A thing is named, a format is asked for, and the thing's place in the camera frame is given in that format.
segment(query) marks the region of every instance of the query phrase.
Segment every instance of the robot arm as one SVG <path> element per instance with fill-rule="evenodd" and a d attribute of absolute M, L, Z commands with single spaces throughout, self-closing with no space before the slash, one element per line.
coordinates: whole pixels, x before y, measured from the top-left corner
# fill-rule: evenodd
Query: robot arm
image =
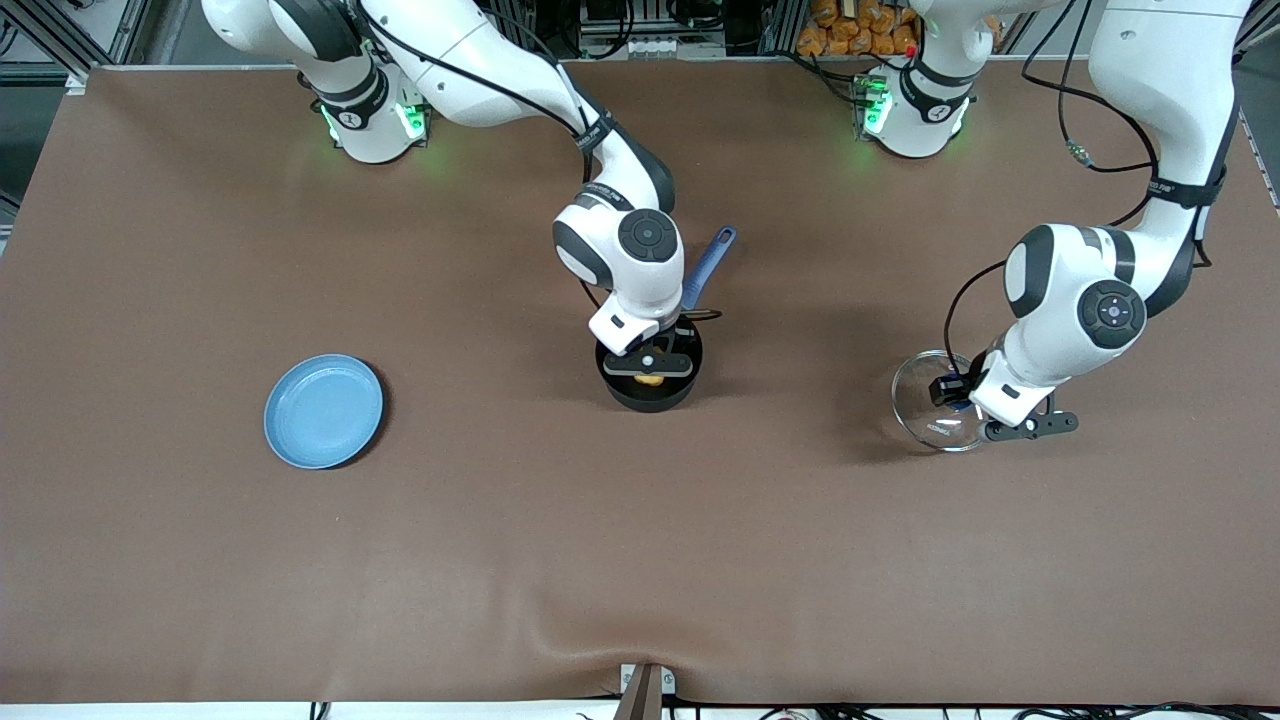
<path fill-rule="evenodd" d="M 904 158 L 942 150 L 969 109 L 969 90 L 992 51 L 986 18 L 1029 13 L 1061 0 L 913 0 L 924 23 L 919 50 L 904 64 L 883 63 L 872 76 L 888 87 L 886 106 L 863 132 Z"/>
<path fill-rule="evenodd" d="M 621 356 L 673 327 L 684 243 L 667 215 L 676 202 L 671 172 L 558 64 L 508 42 L 471 0 L 202 4 L 228 44 L 293 61 L 320 97 L 335 138 L 360 161 L 392 160 L 420 140 L 421 132 L 415 137 L 402 122 L 402 105 L 415 97 L 470 127 L 543 114 L 559 122 L 600 167 L 553 225 L 564 265 L 612 291 L 590 329 Z M 394 64 L 370 55 L 360 20 Z"/>
<path fill-rule="evenodd" d="M 1018 319 L 966 383 L 969 400 L 1001 424 L 1024 427 L 1057 386 L 1119 357 L 1185 291 L 1235 129 L 1230 60 L 1247 9 L 1248 0 L 1108 3 L 1089 74 L 1151 128 L 1157 178 L 1135 229 L 1039 225 L 1010 252 L 1005 295 Z"/>
<path fill-rule="evenodd" d="M 489 127 L 549 113 L 599 161 L 552 227 L 561 261 L 609 290 L 591 318 L 616 355 L 672 327 L 680 314 L 684 243 L 667 215 L 671 172 L 607 110 L 573 86 L 559 65 L 508 42 L 471 0 L 361 0 L 375 36 L 428 102 L 453 122 Z M 479 77 L 540 106 L 495 91 Z"/>

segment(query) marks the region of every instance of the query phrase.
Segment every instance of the wire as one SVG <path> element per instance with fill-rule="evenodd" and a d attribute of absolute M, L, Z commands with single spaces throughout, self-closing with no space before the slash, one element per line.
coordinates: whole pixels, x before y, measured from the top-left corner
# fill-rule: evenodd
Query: wire
<path fill-rule="evenodd" d="M 558 9 L 557 24 L 559 26 L 561 41 L 573 53 L 575 58 L 585 58 L 588 60 L 604 60 L 612 58 L 620 50 L 627 46 L 627 41 L 631 40 L 631 35 L 636 26 L 636 9 L 631 4 L 631 0 L 618 0 L 618 37 L 614 40 L 607 51 L 600 55 L 591 55 L 590 53 L 584 53 L 570 37 L 570 29 L 573 27 L 573 18 L 570 15 L 570 10 L 573 8 L 575 3 L 579 0 L 561 0 Z"/>
<path fill-rule="evenodd" d="M 1059 102 L 1059 131 L 1062 135 L 1062 141 L 1066 142 L 1068 149 L 1071 151 L 1071 155 L 1078 161 L 1080 161 L 1080 164 L 1083 164 L 1085 168 L 1088 168 L 1088 169 L 1091 169 L 1093 172 L 1097 172 L 1097 173 L 1125 173 L 1125 172 L 1129 172 L 1129 170 L 1138 170 L 1138 169 L 1143 169 L 1143 168 L 1149 168 L 1151 169 L 1151 179 L 1155 179 L 1157 177 L 1157 173 L 1158 173 L 1158 163 L 1160 161 L 1158 161 L 1158 158 L 1156 156 L 1156 146 L 1151 142 L 1151 137 L 1147 135 L 1147 131 L 1137 120 L 1134 120 L 1129 114 L 1121 111 L 1119 108 L 1116 108 L 1115 105 L 1112 105 L 1111 102 L 1108 102 L 1105 97 L 1102 97 L 1100 95 L 1096 95 L 1093 92 L 1088 92 L 1088 91 L 1079 90 L 1079 88 L 1075 88 L 1075 87 L 1070 87 L 1069 85 L 1066 85 L 1066 81 L 1068 81 L 1068 78 L 1070 76 L 1070 72 L 1071 72 L 1071 63 L 1075 60 L 1075 50 L 1079 46 L 1080 36 L 1084 32 L 1084 22 L 1088 18 L 1089 8 L 1092 6 L 1093 0 L 1085 0 L 1084 12 L 1080 13 L 1080 22 L 1076 26 L 1076 28 L 1075 28 L 1075 36 L 1071 40 L 1071 50 L 1068 54 L 1066 64 L 1062 68 L 1062 79 L 1061 79 L 1061 82 L 1057 82 L 1057 83 L 1050 82 L 1047 79 L 1038 78 L 1038 77 L 1030 74 L 1030 72 L 1029 72 L 1032 61 L 1036 60 L 1036 58 L 1039 55 L 1041 50 L 1044 49 L 1044 45 L 1048 42 L 1048 38 L 1052 37 L 1053 33 L 1057 32 L 1057 28 L 1062 26 L 1062 23 L 1066 20 L 1066 15 L 1071 12 L 1071 9 L 1075 6 L 1076 3 L 1078 3 L 1078 0 L 1068 0 L 1066 6 L 1062 8 L 1061 14 L 1059 14 L 1057 19 L 1053 20 L 1053 24 L 1048 28 L 1048 32 L 1044 33 L 1044 37 L 1041 38 L 1041 41 L 1036 45 L 1036 47 L 1027 56 L 1027 60 L 1023 63 L 1021 77 L 1023 77 L 1023 79 L 1030 82 L 1032 85 L 1057 91 L 1057 94 L 1059 94 L 1059 96 L 1057 96 L 1057 102 Z M 1084 146 L 1078 145 L 1075 141 L 1073 141 L 1071 137 L 1070 137 L 1070 133 L 1066 129 L 1066 113 L 1065 113 L 1065 108 L 1064 108 L 1064 96 L 1065 95 L 1074 95 L 1076 97 L 1083 97 L 1085 100 L 1089 100 L 1091 102 L 1096 102 L 1098 105 L 1102 105 L 1107 110 L 1111 110 L 1117 117 L 1120 117 L 1120 119 L 1123 119 L 1125 122 L 1125 124 L 1128 124 L 1129 128 L 1133 129 L 1133 132 L 1138 136 L 1138 140 L 1142 142 L 1143 150 L 1146 150 L 1146 152 L 1147 152 L 1147 161 L 1146 163 L 1134 164 L 1134 165 L 1123 165 L 1123 167 L 1119 167 L 1119 168 L 1103 168 L 1103 167 L 1094 165 L 1093 160 L 1088 158 L 1088 151 L 1084 150 Z M 1133 209 L 1130 209 L 1128 213 L 1125 213 L 1120 218 L 1116 218 L 1115 220 L 1111 220 L 1107 224 L 1110 224 L 1110 225 L 1119 225 L 1121 223 L 1128 222 L 1134 215 L 1137 215 L 1138 213 L 1140 213 L 1147 206 L 1148 201 L 1149 201 L 1149 197 L 1146 195 L 1146 192 L 1143 192 L 1142 200 L 1139 200 L 1138 204 Z"/>
<path fill-rule="evenodd" d="M 719 310 L 710 310 L 705 307 L 694 307 L 692 310 L 685 310 L 681 313 L 690 323 L 705 323 L 709 320 L 716 320 L 724 316 L 724 313 Z"/>
<path fill-rule="evenodd" d="M 586 284 L 586 281 L 584 281 L 581 278 L 579 278 L 577 282 L 582 286 L 582 292 L 585 292 L 586 296 L 591 299 L 591 305 L 595 305 L 595 309 L 599 310 L 600 309 L 600 301 L 596 300 L 595 299 L 595 293 L 591 292 L 591 286 Z"/>
<path fill-rule="evenodd" d="M 887 67 L 890 67 L 890 68 L 892 68 L 895 70 L 899 70 L 899 72 L 906 69 L 906 68 L 900 68 L 900 67 L 890 63 L 888 60 L 886 60 L 884 58 L 882 58 L 882 56 L 879 56 L 879 55 L 877 55 L 874 53 L 859 53 L 858 55 L 859 56 L 867 56 L 867 58 L 874 58 L 882 65 L 887 65 Z M 809 59 L 805 60 L 805 58 L 803 55 L 797 55 L 797 54 L 791 53 L 788 50 L 771 50 L 771 51 L 765 53 L 765 56 L 778 56 L 778 58 L 786 58 L 786 59 L 791 60 L 792 63 L 800 65 L 805 70 L 808 70 L 808 72 L 818 76 L 819 78 L 822 78 L 822 82 L 823 82 L 823 85 L 827 86 L 827 90 L 829 90 L 831 94 L 835 95 L 836 97 L 838 97 L 840 100 L 844 100 L 845 102 L 849 102 L 850 105 L 856 105 L 858 104 L 856 100 L 854 100 L 849 95 L 845 95 L 844 92 L 840 91 L 838 87 L 836 87 L 833 85 L 833 81 L 835 82 L 851 82 L 854 79 L 854 76 L 849 76 L 849 74 L 844 74 L 844 73 L 833 73 L 831 70 L 822 69 L 822 65 L 818 63 L 818 58 L 815 55 L 810 55 Z"/>
<path fill-rule="evenodd" d="M 718 9 L 716 10 L 716 17 L 712 19 L 681 17 L 680 14 L 676 13 L 676 0 L 667 0 L 667 14 L 671 15 L 671 19 L 691 29 L 714 29 L 724 24 L 723 3 L 718 4 Z"/>
<path fill-rule="evenodd" d="M 960 365 L 956 364 L 955 352 L 951 351 L 951 319 L 955 318 L 956 306 L 960 305 L 960 299 L 964 297 L 964 293 L 968 292 L 970 287 L 973 287 L 973 283 L 980 281 L 982 278 L 989 275 L 991 273 L 995 273 L 996 270 L 1004 266 L 1005 261 L 1001 260 L 995 265 L 988 265 L 982 270 L 978 270 L 977 274 L 974 274 L 972 278 L 965 281 L 963 286 L 960 286 L 960 291 L 956 292 L 955 297 L 951 299 L 951 307 L 947 307 L 947 319 L 942 322 L 942 347 L 946 348 L 947 360 L 951 361 L 951 372 L 955 373 L 957 377 L 960 375 Z M 1018 717 L 1016 720 L 1025 720 L 1025 717 Z"/>
<path fill-rule="evenodd" d="M 444 60 L 440 60 L 439 58 L 433 58 L 433 56 L 428 55 L 426 53 L 422 53 L 421 50 L 413 47 L 412 45 L 406 44 L 403 40 L 396 37 L 387 28 L 380 27 L 378 24 L 378 22 L 374 19 L 374 17 L 369 14 L 369 10 L 365 9 L 364 4 L 358 4 L 357 3 L 357 6 L 360 9 L 361 17 L 369 23 L 369 27 L 371 27 L 374 29 L 374 32 L 376 32 L 378 35 L 385 37 L 393 45 L 398 46 L 399 49 L 404 50 L 406 53 L 413 54 L 416 58 L 419 58 L 424 63 L 431 63 L 434 65 L 439 65 L 439 67 L 449 70 L 451 73 L 454 73 L 454 74 L 458 74 L 461 77 L 465 77 L 465 78 L 470 79 L 471 82 L 480 83 L 480 85 L 488 87 L 489 90 L 493 90 L 494 92 L 500 92 L 502 95 L 506 95 L 507 97 L 511 97 L 516 102 L 522 102 L 522 104 L 532 108 L 534 110 L 538 110 L 539 113 L 541 113 L 541 114 L 547 115 L 548 118 L 556 120 L 557 123 L 564 126 L 564 129 L 567 129 L 568 133 L 571 136 L 573 136 L 573 140 L 577 140 L 577 138 L 582 137 L 582 133 L 577 132 L 577 128 L 575 128 L 572 123 L 570 123 L 568 120 L 566 120 L 561 115 L 558 115 L 558 114 L 548 110 L 547 108 L 539 105 L 538 102 L 534 102 L 532 100 L 525 97 L 524 95 L 521 95 L 521 94 L 518 94 L 518 92 L 516 92 L 513 90 L 508 90 L 508 88 L 506 88 L 506 87 L 503 87 L 503 86 L 500 86 L 500 85 L 498 85 L 498 83 L 495 83 L 495 82 L 493 82 L 490 79 L 483 78 L 483 77 L 480 77 L 480 76 L 477 76 L 477 74 L 475 74 L 472 72 L 463 70 L 462 68 L 460 68 L 457 65 L 453 65 L 452 63 L 445 63 Z"/>
<path fill-rule="evenodd" d="M 13 50 L 13 44 L 18 41 L 18 28 L 8 19 L 4 20 L 4 29 L 0 29 L 0 55 Z"/>

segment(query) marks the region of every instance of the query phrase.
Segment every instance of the snack package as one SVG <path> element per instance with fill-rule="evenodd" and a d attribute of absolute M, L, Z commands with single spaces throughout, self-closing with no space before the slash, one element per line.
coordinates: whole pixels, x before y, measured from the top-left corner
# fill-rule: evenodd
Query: snack package
<path fill-rule="evenodd" d="M 879 0 L 858 0 L 858 24 L 868 28 L 881 17 Z"/>
<path fill-rule="evenodd" d="M 831 27 L 840 19 L 840 4 L 836 0 L 813 0 L 809 13 L 819 27 Z"/>
<path fill-rule="evenodd" d="M 796 54 L 822 55 L 827 50 L 827 32 L 815 24 L 805 26 L 796 40 Z"/>
<path fill-rule="evenodd" d="M 897 10 L 893 8 L 881 8 L 881 14 L 872 22 L 872 32 L 888 35 L 897 24 Z"/>
<path fill-rule="evenodd" d="M 883 33 L 872 35 L 872 53 L 877 55 L 892 55 L 893 38 Z"/>
<path fill-rule="evenodd" d="M 827 40 L 827 54 L 828 55 L 849 55 L 849 38 L 836 40 L 831 37 Z"/>
<path fill-rule="evenodd" d="M 858 36 L 849 41 L 849 54 L 856 55 L 872 49 L 872 31 L 863 28 Z"/>
<path fill-rule="evenodd" d="M 1001 37 L 1001 35 L 1004 35 L 1004 29 L 1005 29 L 1004 26 L 1000 24 L 998 19 L 996 19 L 996 15 L 987 15 L 987 27 L 991 28 L 991 35 L 992 35 L 991 41 L 992 41 L 992 44 L 996 47 L 1000 47 L 1000 42 L 1004 40 Z"/>
<path fill-rule="evenodd" d="M 840 42 L 841 40 L 847 42 L 858 37 L 859 31 L 861 31 L 861 28 L 858 27 L 858 20 L 852 18 L 840 18 L 836 20 L 836 24 L 831 26 L 831 38 L 836 42 Z"/>
<path fill-rule="evenodd" d="M 872 32 L 890 32 L 897 22 L 897 10 L 886 8 L 877 0 L 860 0 L 858 4 L 858 24 Z"/>
<path fill-rule="evenodd" d="M 895 55 L 906 55 L 906 50 L 909 47 L 916 47 L 919 45 L 915 40 L 915 29 L 910 24 L 897 26 L 892 37 Z"/>

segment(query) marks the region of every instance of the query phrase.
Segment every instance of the blue plate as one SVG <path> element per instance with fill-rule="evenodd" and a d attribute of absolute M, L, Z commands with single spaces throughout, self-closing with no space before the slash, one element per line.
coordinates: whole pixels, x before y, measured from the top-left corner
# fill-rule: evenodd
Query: blue plate
<path fill-rule="evenodd" d="M 381 419 L 383 386 L 369 365 L 348 355 L 317 355 L 275 383 L 262 430 L 280 460 L 320 470 L 355 457 Z"/>

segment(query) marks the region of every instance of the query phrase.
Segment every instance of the round button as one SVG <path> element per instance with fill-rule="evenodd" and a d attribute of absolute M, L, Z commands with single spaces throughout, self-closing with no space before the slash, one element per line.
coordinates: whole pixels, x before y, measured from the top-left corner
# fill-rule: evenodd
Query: round button
<path fill-rule="evenodd" d="M 635 234 L 636 241 L 646 247 L 653 247 L 662 240 L 662 225 L 649 218 L 636 223 L 635 229 L 631 232 Z"/>
<path fill-rule="evenodd" d="M 1098 316 L 1107 325 L 1120 328 L 1129 324 L 1129 319 L 1133 318 L 1133 309 L 1124 297 L 1108 295 L 1098 304 Z"/>
<path fill-rule="evenodd" d="M 618 222 L 618 242 L 641 263 L 666 263 L 678 249 L 680 233 L 664 213 L 632 210 Z"/>

